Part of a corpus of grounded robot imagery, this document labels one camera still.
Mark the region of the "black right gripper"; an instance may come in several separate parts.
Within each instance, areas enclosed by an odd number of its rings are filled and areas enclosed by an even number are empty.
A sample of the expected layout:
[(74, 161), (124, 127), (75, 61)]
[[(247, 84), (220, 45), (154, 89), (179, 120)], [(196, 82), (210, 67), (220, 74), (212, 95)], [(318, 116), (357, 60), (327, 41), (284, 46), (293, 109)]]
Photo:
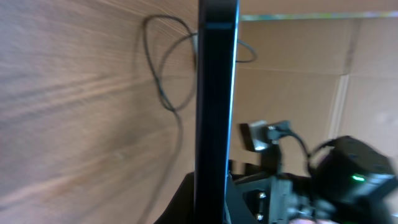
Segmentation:
[(247, 164), (245, 174), (232, 174), (233, 179), (249, 177), (264, 180), (264, 191), (252, 199), (261, 199), (264, 223), (314, 222), (314, 207), (307, 192), (309, 179), (282, 172), (282, 153), (278, 145), (261, 152), (260, 165)]

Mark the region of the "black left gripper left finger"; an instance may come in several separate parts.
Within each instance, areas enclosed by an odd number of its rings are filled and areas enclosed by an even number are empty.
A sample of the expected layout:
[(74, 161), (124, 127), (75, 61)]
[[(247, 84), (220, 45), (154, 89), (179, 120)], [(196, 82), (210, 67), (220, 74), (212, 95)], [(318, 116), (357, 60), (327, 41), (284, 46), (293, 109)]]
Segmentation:
[(188, 173), (154, 224), (193, 224), (194, 173)]

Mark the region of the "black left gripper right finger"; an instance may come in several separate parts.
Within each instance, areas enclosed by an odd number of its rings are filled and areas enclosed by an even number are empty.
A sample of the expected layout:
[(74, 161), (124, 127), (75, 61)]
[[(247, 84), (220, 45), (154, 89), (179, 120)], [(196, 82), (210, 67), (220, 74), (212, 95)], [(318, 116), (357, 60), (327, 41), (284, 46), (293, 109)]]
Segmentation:
[(253, 176), (233, 179), (227, 176), (226, 197), (224, 201), (225, 224), (258, 224), (264, 223), (261, 211), (261, 199), (252, 199), (254, 194), (264, 191), (264, 180)]

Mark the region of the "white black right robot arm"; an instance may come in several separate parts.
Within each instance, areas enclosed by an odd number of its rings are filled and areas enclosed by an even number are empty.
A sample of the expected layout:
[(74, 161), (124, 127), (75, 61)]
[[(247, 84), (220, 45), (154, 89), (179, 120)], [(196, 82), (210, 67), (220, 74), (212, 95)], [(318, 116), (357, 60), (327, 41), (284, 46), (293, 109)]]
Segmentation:
[(366, 143), (342, 136), (324, 144), (329, 154), (312, 177), (265, 172), (230, 178), (232, 223), (392, 223), (384, 199), (397, 189), (390, 160)]

